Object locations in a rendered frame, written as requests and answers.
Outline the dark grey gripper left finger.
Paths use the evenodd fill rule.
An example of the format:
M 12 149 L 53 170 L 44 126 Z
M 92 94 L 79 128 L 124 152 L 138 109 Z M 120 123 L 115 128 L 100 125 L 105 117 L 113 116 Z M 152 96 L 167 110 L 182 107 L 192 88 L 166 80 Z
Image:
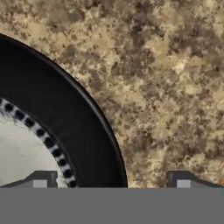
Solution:
M 56 171 L 34 171 L 24 179 L 1 185 L 1 188 L 57 188 L 58 173 Z

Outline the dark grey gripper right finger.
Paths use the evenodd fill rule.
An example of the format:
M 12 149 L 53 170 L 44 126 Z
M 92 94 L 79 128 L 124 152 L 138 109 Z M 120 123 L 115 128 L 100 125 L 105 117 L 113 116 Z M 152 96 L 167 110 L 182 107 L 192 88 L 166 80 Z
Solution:
M 168 171 L 166 173 L 166 179 L 166 186 L 168 188 L 224 188 L 224 185 L 198 178 L 190 171 Z

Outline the black bowl with white centre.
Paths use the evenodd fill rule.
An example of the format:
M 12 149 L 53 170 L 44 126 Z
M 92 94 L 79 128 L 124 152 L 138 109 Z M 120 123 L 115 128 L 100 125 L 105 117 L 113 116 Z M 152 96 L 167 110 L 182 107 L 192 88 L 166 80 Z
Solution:
M 43 53 L 2 33 L 0 111 L 41 140 L 68 187 L 128 186 L 115 134 L 88 91 Z

